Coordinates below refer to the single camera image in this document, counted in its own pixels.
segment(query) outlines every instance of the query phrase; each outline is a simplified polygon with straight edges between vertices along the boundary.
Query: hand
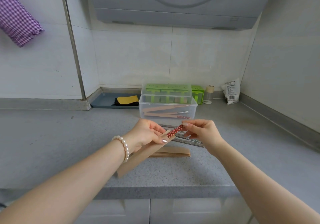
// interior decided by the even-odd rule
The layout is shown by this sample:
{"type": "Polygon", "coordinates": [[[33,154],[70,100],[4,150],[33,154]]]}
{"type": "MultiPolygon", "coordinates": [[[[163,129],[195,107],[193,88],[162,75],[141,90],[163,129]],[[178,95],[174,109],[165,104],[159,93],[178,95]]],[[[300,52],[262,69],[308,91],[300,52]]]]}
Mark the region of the hand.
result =
{"type": "Polygon", "coordinates": [[[127,134],[123,136],[126,140],[130,152],[138,151],[143,145],[154,141],[158,144],[165,144],[167,140],[159,137],[166,130],[157,123],[140,119],[127,134]]]}
{"type": "Polygon", "coordinates": [[[184,136],[190,136],[190,139],[197,138],[202,141],[205,148],[212,155],[214,155],[218,145],[226,143],[212,120],[185,120],[182,121],[182,124],[184,125],[182,130],[187,130],[184,136]]]}

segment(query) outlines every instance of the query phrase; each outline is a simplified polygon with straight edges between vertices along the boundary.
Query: forearm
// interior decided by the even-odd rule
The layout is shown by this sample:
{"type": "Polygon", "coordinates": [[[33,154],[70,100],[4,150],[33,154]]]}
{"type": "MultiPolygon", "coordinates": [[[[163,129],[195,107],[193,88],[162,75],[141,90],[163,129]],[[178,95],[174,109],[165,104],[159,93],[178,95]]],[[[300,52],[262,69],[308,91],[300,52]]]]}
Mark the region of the forearm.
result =
{"type": "Polygon", "coordinates": [[[14,202],[0,213],[0,223],[73,223],[118,169],[124,157],[121,142],[110,142],[14,202]]]}
{"type": "Polygon", "coordinates": [[[320,223],[320,215],[272,180],[226,142],[215,149],[260,224],[320,223]]]}

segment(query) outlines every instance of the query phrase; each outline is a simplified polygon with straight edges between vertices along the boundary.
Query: yellow sponge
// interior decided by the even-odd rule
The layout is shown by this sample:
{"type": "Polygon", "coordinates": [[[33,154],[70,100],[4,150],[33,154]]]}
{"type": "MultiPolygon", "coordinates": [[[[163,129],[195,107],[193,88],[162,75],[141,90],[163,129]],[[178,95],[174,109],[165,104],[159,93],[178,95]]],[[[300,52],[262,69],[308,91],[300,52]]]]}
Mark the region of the yellow sponge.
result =
{"type": "Polygon", "coordinates": [[[118,97],[119,104],[131,104],[134,102],[139,102],[138,96],[130,96],[130,97],[118,97]]]}

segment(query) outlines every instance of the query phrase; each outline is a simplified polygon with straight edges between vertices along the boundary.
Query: gray speckled countertop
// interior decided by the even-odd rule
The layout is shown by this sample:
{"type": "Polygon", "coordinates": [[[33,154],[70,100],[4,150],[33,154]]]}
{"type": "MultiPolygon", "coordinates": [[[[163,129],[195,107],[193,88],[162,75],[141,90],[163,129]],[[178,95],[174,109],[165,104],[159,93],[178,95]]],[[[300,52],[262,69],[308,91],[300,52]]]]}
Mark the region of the gray speckled countertop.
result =
{"type": "MultiPolygon", "coordinates": [[[[130,130],[134,109],[0,110],[0,200],[20,196],[130,130]]],[[[215,100],[197,118],[215,121],[224,139],[267,175],[320,212],[320,154],[245,105],[215,100]]],[[[156,120],[179,125],[178,120],[156,120]]],[[[204,148],[188,158],[147,159],[112,177],[97,199],[204,198],[238,195],[220,162],[204,148]]]]}

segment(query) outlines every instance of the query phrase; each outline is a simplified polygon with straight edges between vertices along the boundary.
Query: gray tray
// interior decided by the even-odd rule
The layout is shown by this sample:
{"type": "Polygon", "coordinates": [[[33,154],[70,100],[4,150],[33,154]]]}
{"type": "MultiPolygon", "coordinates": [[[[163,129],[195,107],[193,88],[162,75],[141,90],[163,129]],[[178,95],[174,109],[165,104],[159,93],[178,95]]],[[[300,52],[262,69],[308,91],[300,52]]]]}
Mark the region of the gray tray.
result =
{"type": "Polygon", "coordinates": [[[130,97],[137,95],[140,99],[141,94],[137,93],[102,93],[92,103],[92,108],[102,109],[139,109],[139,106],[113,106],[117,97],[130,97]]]}

